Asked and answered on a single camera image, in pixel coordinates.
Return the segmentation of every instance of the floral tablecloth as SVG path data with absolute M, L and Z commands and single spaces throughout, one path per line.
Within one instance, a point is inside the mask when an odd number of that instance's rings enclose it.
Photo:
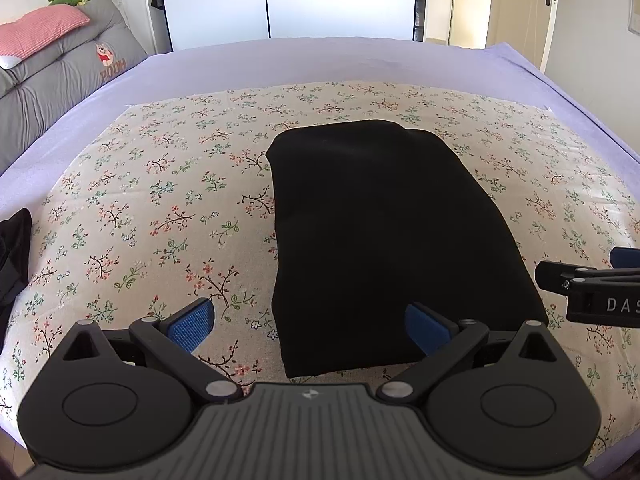
M 361 82 L 133 106 L 84 149 L 32 212 L 32 278 L 15 303 L 0 356 L 2 425 L 17 434 L 22 396 L 76 320 L 124 328 L 141 316 L 165 318 L 197 296 L 216 305 L 216 326 L 197 357 L 247 388 L 287 381 L 270 310 L 278 246 L 265 151 L 292 127 L 367 118 L 443 139 L 497 203 L 532 274 L 544 258 L 608 266 L 613 245 L 638 244 L 640 208 L 625 184 L 549 110 Z M 446 186 L 446 178 L 432 184 Z M 433 235 L 463 234 L 443 224 Z M 392 244 L 392 231 L 380 233 L 380 243 Z M 549 328 L 602 409 L 593 457 L 640 421 L 640 338 L 636 330 L 567 322 L 566 301 L 542 297 Z M 400 369 L 292 381 L 376 386 Z

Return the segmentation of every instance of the floor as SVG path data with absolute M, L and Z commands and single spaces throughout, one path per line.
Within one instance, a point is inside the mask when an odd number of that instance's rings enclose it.
M 3 430 L 0 430 L 0 457 L 8 463 L 18 476 L 25 474 L 33 465 L 29 453 L 20 444 L 16 444 Z

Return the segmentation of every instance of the blue textured pad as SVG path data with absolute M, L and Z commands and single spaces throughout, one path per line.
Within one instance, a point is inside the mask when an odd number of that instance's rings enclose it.
M 451 341 L 449 330 L 415 305 L 409 305 L 404 311 L 404 329 L 425 355 Z
M 173 323 L 167 330 L 166 336 L 191 353 L 213 330 L 214 322 L 213 304 L 207 300 Z
M 609 253 L 609 261 L 614 269 L 640 267 L 640 249 L 614 247 Z

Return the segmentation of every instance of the pink pillow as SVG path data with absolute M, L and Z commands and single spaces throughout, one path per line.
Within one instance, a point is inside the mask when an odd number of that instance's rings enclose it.
M 70 30 L 89 23 L 75 7 L 53 5 L 28 12 L 19 20 L 0 25 L 0 66 L 13 68 Z

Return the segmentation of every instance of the beige door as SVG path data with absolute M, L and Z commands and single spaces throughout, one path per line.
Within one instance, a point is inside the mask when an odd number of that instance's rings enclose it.
M 492 0 L 487 45 L 506 42 L 545 71 L 558 0 Z
M 491 0 L 453 0 L 449 44 L 484 48 Z

